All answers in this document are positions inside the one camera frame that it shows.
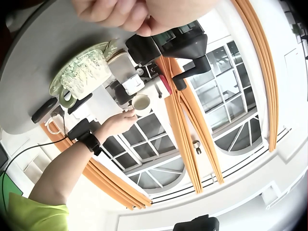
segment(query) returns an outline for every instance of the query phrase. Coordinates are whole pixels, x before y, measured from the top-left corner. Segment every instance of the round table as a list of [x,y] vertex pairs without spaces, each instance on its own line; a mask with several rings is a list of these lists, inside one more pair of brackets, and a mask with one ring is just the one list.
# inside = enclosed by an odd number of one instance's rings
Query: round table
[[10,134],[35,128],[31,116],[48,100],[57,71],[74,55],[96,43],[134,33],[81,21],[70,0],[49,0],[25,22],[0,69],[0,126]]

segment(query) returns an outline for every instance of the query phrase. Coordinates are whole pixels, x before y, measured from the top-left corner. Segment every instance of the green screen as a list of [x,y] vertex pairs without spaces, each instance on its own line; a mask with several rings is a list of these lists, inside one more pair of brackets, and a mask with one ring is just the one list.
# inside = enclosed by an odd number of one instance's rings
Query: green screen
[[[4,204],[3,204],[3,197],[2,197],[2,178],[3,178],[3,172],[0,176],[0,211],[4,215]],[[18,195],[22,195],[22,191],[15,185],[15,183],[11,180],[11,178],[5,174],[4,175],[4,182],[3,182],[3,193],[4,193],[4,200],[6,208],[8,208],[9,204],[9,193],[15,193]]]

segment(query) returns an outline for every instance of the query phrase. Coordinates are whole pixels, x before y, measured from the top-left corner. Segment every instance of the window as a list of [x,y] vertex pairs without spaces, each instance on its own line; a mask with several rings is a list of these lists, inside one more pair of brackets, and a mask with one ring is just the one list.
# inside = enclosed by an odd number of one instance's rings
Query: window
[[[206,54],[211,71],[189,77],[218,147],[240,155],[261,143],[256,101],[234,41]],[[183,66],[185,70],[192,63]]]
[[127,132],[109,137],[103,150],[122,171],[127,172],[176,152],[176,147],[151,111],[149,115],[139,117]]
[[178,184],[184,173],[184,163],[177,155],[155,165],[145,164],[139,171],[127,172],[127,176],[148,193],[160,193]]

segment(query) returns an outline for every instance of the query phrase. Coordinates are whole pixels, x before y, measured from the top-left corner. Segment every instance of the green plate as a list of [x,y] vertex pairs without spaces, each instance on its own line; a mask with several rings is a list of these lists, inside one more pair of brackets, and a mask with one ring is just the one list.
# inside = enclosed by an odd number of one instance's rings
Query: green plate
[[68,61],[62,67],[62,69],[57,73],[57,75],[54,77],[54,79],[52,80],[52,82],[49,86],[49,94],[51,96],[58,96],[59,95],[59,93],[61,92],[61,89],[62,89],[62,85],[60,83],[60,78],[62,76],[62,73],[70,65],[70,63],[73,62],[74,59],[78,59],[79,57],[83,56],[84,54],[86,54],[86,53],[88,53],[89,51],[92,51],[92,50],[102,50],[103,53],[104,53],[106,61],[108,61],[111,58],[111,56],[117,50],[117,47],[115,46],[116,40],[117,39],[113,39],[109,42],[103,42],[103,43],[93,45],[93,46],[85,49],[84,51],[82,51],[81,53],[76,55],[75,57],[73,57],[70,61]]

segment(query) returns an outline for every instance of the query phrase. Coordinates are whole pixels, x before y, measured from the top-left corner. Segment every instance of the cup handle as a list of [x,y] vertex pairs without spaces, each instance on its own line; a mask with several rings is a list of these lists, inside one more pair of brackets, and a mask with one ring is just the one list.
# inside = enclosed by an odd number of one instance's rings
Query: cup handle
[[64,99],[64,87],[61,87],[60,93],[59,93],[59,102],[60,104],[65,108],[71,108],[76,103],[77,99],[75,99],[73,96],[69,100]]

